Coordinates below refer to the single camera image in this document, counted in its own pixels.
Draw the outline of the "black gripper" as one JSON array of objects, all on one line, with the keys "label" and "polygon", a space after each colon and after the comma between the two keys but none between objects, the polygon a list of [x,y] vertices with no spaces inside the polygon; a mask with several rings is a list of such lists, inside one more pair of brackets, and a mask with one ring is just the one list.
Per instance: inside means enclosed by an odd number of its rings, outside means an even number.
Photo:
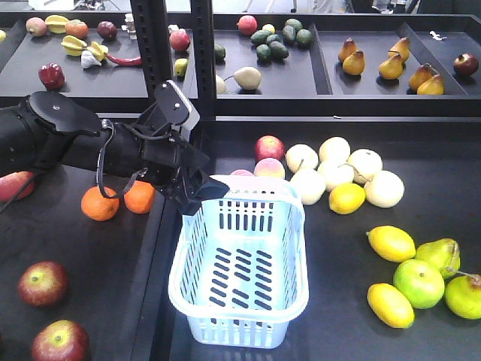
[{"label": "black gripper", "polygon": [[151,105],[135,123],[142,140],[141,158],[150,165],[147,177],[165,195],[176,196],[178,211],[187,216],[194,215],[203,201],[221,199],[230,190],[202,173],[209,157],[189,141],[199,120],[192,106]]}]

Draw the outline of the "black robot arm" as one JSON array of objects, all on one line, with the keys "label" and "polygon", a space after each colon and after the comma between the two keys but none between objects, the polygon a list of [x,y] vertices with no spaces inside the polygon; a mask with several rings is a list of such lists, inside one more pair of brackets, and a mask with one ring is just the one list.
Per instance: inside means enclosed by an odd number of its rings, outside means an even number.
[{"label": "black robot arm", "polygon": [[1,174],[58,164],[89,169],[103,196],[106,174],[127,179],[118,197],[144,181],[192,214],[229,190],[204,172],[208,156],[189,143],[198,121],[190,100],[169,82],[132,124],[101,119],[62,94],[36,92],[1,110]]}]

